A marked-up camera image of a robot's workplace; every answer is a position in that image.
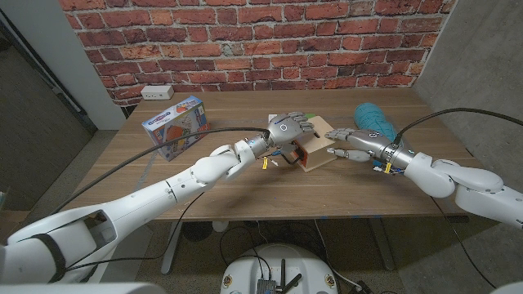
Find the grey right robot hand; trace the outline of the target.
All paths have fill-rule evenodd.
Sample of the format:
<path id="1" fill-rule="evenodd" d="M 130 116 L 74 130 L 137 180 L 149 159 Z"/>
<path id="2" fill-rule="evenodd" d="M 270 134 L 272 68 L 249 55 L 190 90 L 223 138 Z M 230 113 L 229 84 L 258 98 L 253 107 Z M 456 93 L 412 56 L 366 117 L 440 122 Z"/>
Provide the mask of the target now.
<path id="1" fill-rule="evenodd" d="M 401 148 L 393 144 L 382 133 L 370 129 L 338 128 L 328 131 L 326 138 L 348 142 L 354 149 L 328 148 L 327 152 L 357 162 L 375 158 L 382 162 L 391 161 Z"/>

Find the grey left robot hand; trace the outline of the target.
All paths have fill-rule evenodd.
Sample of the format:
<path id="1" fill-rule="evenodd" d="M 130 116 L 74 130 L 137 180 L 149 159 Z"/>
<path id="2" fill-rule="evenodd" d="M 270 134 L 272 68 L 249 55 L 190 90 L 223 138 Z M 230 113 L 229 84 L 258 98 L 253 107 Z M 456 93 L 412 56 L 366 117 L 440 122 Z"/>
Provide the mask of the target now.
<path id="1" fill-rule="evenodd" d="M 270 147 L 276 147 L 292 142 L 304 134 L 314 132 L 314 124 L 308 121 L 303 112 L 278 114 L 269 121 L 267 139 Z"/>

